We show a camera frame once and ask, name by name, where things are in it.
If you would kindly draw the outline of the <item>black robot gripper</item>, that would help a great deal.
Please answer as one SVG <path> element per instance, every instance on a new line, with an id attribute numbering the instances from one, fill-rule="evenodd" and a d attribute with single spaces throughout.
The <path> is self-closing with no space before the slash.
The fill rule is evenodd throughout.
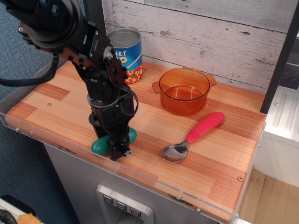
<path id="1" fill-rule="evenodd" d="M 131 155 L 130 148 L 122 145 L 129 144 L 128 124 L 138 110 L 138 105 L 134 105 L 134 100 L 138 102 L 135 93 L 121 91 L 117 97 L 108 102 L 87 99 L 92 109 L 89 122 L 98 139 L 106 135 L 112 138 L 107 141 L 110 159 L 116 161 Z"/>

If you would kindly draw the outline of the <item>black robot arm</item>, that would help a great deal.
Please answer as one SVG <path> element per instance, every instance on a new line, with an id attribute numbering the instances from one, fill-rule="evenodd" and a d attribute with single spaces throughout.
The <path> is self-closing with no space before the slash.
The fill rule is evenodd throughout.
<path id="1" fill-rule="evenodd" d="M 127 69 L 117 59 L 109 38 L 88 21 L 74 0 L 5 0 L 7 12 L 20 21 L 19 33 L 29 45 L 53 55 L 41 77 L 1 79 L 4 86 L 20 87 L 50 81 L 60 58 L 69 60 L 86 84 L 91 106 L 89 122 L 104 141 L 110 159 L 131 154 L 129 122 L 138 98 L 126 84 Z"/>

